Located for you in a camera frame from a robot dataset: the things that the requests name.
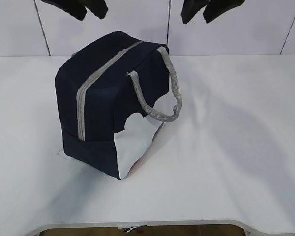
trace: lunch bag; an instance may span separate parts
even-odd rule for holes
[[[117,179],[126,177],[182,106],[166,45],[123,32],[75,53],[56,75],[56,94],[64,153]]]

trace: white table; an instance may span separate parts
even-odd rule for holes
[[[172,57],[184,99],[125,180],[57,155],[68,57],[0,57],[0,236],[234,224],[295,233],[295,56]]]

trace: navy fabric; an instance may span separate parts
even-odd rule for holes
[[[116,148],[113,140],[111,141],[81,141],[64,130],[63,150],[68,156],[83,161],[102,172],[120,179],[117,165]]]
[[[119,109],[118,106],[120,105],[120,102],[118,102],[118,100],[121,99],[121,97],[118,96],[118,94],[121,93],[126,81],[129,81],[127,72],[136,69],[140,64],[147,60],[153,52],[159,54],[159,57],[154,57],[159,58],[159,63],[155,64],[155,68],[150,68],[149,63],[146,64],[147,69],[145,69],[144,72],[147,73],[146,75],[148,75],[148,77],[143,77],[143,80],[150,80],[151,83],[155,82],[154,78],[151,77],[151,72],[155,72],[155,70],[161,68],[161,75],[165,76],[167,84],[159,84],[156,82],[154,86],[158,88],[163,87],[163,90],[168,91],[169,73],[161,59],[162,57],[160,53],[156,51],[160,46],[162,46],[162,44],[144,42],[132,48],[115,64],[109,67],[96,83],[87,90],[85,97],[85,104],[87,105],[84,110],[86,141],[113,139],[114,133],[124,130],[126,118],[128,118],[133,112],[142,112],[141,105],[139,104],[135,93],[122,93],[122,95],[128,97],[128,100],[124,102],[128,102],[128,107],[132,107],[133,112],[128,113],[126,110]],[[130,89],[133,89],[132,83],[126,85],[130,86]],[[149,99],[151,105],[154,105],[159,98],[154,94],[153,89],[145,89],[143,92],[145,92],[145,95],[148,98],[153,98]]]
[[[139,74],[140,86],[145,101],[149,106],[153,107],[157,99],[167,94],[169,89],[169,72],[162,56],[158,51],[153,50],[133,70]],[[144,117],[147,115],[138,99],[136,99],[131,78],[125,76],[124,83],[114,104],[114,132],[123,131],[127,118],[136,112],[141,113]]]
[[[77,52],[60,68],[56,75],[58,112],[69,134],[78,136],[76,94],[80,86],[119,51],[138,41],[123,32],[113,32]]]
[[[77,52],[56,75],[56,94],[64,152],[119,179],[114,134],[127,118],[143,111],[127,72],[136,70],[150,106],[168,93],[169,72],[156,50],[166,45],[142,42],[126,52],[92,84],[85,96],[85,141],[78,138],[76,94],[96,70],[123,49],[138,42],[123,32],[106,35]]]

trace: gray rope handle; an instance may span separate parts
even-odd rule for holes
[[[143,93],[142,93],[142,90],[140,87],[140,80],[139,80],[138,73],[135,70],[133,70],[130,73],[128,73],[128,75],[132,79],[134,90],[136,92],[137,98],[138,98],[139,103],[141,104],[143,110],[148,115],[153,117],[154,119],[161,121],[161,122],[168,123],[168,122],[173,122],[174,120],[176,120],[178,118],[179,113],[181,111],[181,107],[182,107],[182,98],[181,98],[181,95],[179,92],[179,84],[178,84],[177,74],[176,74],[174,66],[169,58],[167,50],[164,47],[159,47],[157,50],[161,54],[164,64],[166,65],[166,67],[169,71],[169,74],[171,76],[172,93],[177,101],[176,105],[173,107],[173,111],[174,111],[173,115],[171,115],[171,116],[166,115],[166,114],[162,113],[161,111],[158,111],[158,110],[154,109],[153,107],[149,106],[147,104],[147,102],[144,100]]]

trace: gray zipper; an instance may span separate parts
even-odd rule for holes
[[[78,135],[79,139],[85,141],[85,122],[84,122],[84,106],[85,106],[85,95],[89,87],[92,86],[104,72],[115,62],[117,62],[126,52],[128,52],[131,48],[134,48],[138,44],[142,43],[137,42],[130,47],[123,49],[118,52],[113,58],[111,58],[106,64],[104,64],[101,68],[96,70],[93,74],[91,74],[87,80],[81,85],[77,92],[77,120],[78,120]]]

